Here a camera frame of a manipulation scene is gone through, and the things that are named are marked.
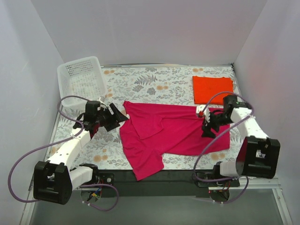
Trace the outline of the floral table mat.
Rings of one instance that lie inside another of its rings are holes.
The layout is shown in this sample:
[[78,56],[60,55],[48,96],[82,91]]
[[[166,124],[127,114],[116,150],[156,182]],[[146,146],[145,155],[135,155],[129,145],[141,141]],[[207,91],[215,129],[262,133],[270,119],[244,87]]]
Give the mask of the floral table mat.
[[[107,67],[105,75],[108,93],[105,102],[123,110],[123,102],[193,105],[193,76],[230,78],[233,91],[239,93],[231,66],[227,67]],[[131,166],[123,153],[119,130],[99,129],[93,139],[80,151],[73,166],[91,163],[104,170],[129,170]]]

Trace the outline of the aluminium frame rail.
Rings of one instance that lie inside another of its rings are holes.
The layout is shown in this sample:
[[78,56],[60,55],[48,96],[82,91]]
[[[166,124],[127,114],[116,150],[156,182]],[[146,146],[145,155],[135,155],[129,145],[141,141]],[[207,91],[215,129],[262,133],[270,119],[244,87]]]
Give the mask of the aluminium frame rail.
[[[35,200],[33,197],[33,182],[34,182],[34,176],[32,176],[32,179],[30,182],[27,200]],[[19,225],[29,225],[30,224],[30,220],[31,220],[31,217],[33,214],[34,207],[35,207],[35,202],[25,204]]]

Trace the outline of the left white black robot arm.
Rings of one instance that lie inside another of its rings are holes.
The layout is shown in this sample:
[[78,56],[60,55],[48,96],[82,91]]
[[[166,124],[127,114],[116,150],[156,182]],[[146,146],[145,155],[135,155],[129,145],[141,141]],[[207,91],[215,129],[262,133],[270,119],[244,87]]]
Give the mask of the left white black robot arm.
[[39,161],[35,165],[34,198],[66,204],[73,190],[81,185],[96,187],[100,182],[96,165],[81,164],[76,169],[72,169],[71,165],[99,128],[104,127],[106,131],[111,131],[127,120],[128,117],[113,103],[106,106],[100,101],[87,101],[85,111],[74,121],[71,140],[64,142],[46,161]]

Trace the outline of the magenta t shirt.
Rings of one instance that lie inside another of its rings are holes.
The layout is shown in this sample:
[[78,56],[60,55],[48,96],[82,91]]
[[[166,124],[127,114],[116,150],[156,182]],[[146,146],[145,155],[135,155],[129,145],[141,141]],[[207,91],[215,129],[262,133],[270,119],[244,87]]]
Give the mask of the magenta t shirt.
[[163,154],[198,156],[212,141],[202,137],[196,107],[132,103],[123,106],[129,120],[120,128],[123,152],[137,180],[164,168]]

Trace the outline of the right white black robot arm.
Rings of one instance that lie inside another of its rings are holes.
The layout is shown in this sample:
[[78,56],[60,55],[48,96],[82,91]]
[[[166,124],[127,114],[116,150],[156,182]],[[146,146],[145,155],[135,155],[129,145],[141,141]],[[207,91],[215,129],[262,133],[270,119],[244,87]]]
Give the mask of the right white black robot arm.
[[267,136],[259,127],[250,103],[239,101],[236,95],[228,95],[223,98],[222,110],[211,111],[207,105],[199,105],[196,114],[203,118],[203,137],[215,141],[225,135],[220,131],[222,126],[232,125],[244,139],[235,160],[214,165],[212,180],[215,185],[223,186],[231,177],[272,179],[275,176],[280,142]]

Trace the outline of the white plastic basket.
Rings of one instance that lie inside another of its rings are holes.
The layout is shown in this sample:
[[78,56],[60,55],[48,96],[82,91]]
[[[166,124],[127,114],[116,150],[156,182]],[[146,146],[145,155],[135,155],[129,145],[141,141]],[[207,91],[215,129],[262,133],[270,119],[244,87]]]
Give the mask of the white plastic basket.
[[60,97],[79,96],[105,101],[108,93],[98,58],[90,56],[61,64],[57,68]]

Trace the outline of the folded orange t shirt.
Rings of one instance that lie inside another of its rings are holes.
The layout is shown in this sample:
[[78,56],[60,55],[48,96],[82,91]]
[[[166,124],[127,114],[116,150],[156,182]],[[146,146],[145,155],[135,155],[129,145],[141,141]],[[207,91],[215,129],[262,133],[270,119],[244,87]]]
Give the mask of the folded orange t shirt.
[[216,94],[228,91],[233,92],[233,81],[230,78],[198,77],[193,76],[194,103],[202,105]]

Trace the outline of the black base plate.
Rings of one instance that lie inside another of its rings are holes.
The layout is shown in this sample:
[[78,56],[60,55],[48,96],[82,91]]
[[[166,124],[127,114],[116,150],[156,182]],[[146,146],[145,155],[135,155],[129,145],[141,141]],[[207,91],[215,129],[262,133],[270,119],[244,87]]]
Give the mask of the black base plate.
[[107,184],[114,186],[122,197],[152,196],[195,196],[208,198],[209,188],[229,192],[228,187],[240,186],[238,180],[218,183],[201,182],[194,178],[192,170],[162,170],[138,181],[132,170],[98,170],[88,184]]

